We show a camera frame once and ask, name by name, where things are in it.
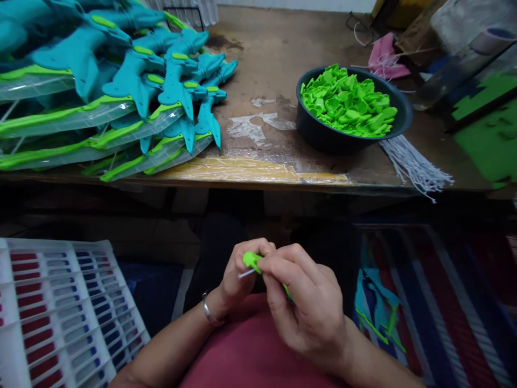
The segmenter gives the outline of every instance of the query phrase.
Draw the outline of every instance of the forearm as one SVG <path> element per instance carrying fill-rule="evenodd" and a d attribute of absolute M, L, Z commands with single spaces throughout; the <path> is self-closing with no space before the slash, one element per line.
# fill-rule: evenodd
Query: forearm
<path fill-rule="evenodd" d="M 354 388 L 423 387 L 401 363 L 369 341 L 348 317 L 349 337 L 340 376 Z"/>
<path fill-rule="evenodd" d="M 215 318 L 222 319 L 227 314 L 218 289 L 207 295 L 206 303 Z M 213 331 L 200 302 L 153 337 L 118 373 L 109 388 L 126 384 L 151 388 L 175 386 Z"/>

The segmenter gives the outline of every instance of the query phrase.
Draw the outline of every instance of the wall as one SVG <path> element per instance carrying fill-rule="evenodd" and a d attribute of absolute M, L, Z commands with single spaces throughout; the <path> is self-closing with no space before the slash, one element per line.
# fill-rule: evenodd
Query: wall
<path fill-rule="evenodd" d="M 303 9 L 334 12 L 372 12 L 376 0 L 217 0 L 221 5 L 242 5 L 260 8 Z"/>

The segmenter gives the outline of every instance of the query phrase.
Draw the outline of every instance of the red and blue pattern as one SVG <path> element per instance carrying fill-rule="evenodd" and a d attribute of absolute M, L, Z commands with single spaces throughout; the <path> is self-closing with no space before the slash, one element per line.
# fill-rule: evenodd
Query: red and blue pattern
<path fill-rule="evenodd" d="M 363 333 L 428 387 L 516 386 L 517 330 L 507 307 L 517 306 L 517 266 L 504 235 L 413 224 L 359 227 L 363 265 L 378 268 L 382 284 L 401 300 L 395 336 L 406 353 L 367 326 Z M 372 322 L 375 295 L 365 289 L 365 298 Z"/>

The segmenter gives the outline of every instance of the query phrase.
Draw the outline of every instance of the red shirt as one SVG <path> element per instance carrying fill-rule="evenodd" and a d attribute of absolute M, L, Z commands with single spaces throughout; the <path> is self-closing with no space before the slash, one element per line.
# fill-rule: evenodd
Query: red shirt
<path fill-rule="evenodd" d="M 182 388 L 346 386 L 316 369 L 280 339 L 265 294 L 250 295 L 217 329 L 179 385 Z"/>

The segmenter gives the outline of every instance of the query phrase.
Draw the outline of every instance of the black bowl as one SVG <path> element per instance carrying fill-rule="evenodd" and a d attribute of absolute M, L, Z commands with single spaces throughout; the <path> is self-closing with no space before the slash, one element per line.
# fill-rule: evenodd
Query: black bowl
<path fill-rule="evenodd" d="M 318 151 L 329 155 L 349 155 L 363 148 L 375 144 L 379 140 L 389 139 L 402 135 L 409 128 L 413 120 L 413 110 L 408 99 L 396 87 L 387 81 L 376 77 L 368 72 L 353 67 L 345 67 L 349 74 L 357 74 L 359 82 L 367 78 L 373 80 L 375 91 L 389 95 L 390 105 L 398 109 L 395 121 L 392 123 L 392 129 L 388 135 L 384 137 L 361 137 L 354 136 L 338 131 L 327 124 L 319 121 L 302 103 L 300 97 L 300 88 L 302 83 L 307 83 L 312 78 L 318 78 L 328 66 L 315 68 L 305 73 L 296 85 L 296 97 L 298 97 L 298 111 L 296 113 L 296 126 L 298 132 L 309 145 Z"/>

